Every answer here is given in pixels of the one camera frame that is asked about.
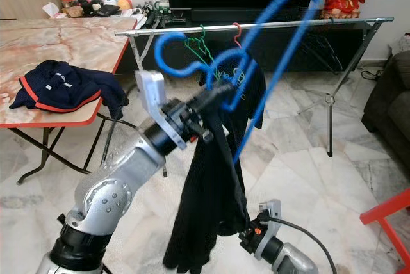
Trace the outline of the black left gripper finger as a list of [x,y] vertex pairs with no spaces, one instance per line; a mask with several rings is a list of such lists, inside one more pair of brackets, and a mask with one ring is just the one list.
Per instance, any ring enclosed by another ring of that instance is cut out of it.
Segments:
[[211,110],[233,112],[242,99],[243,92],[240,90],[210,90],[209,95],[211,95],[209,102]]
[[226,72],[209,72],[199,74],[199,102],[210,102],[210,90],[240,90],[243,97],[240,102],[254,101],[254,78],[246,73],[233,77]]

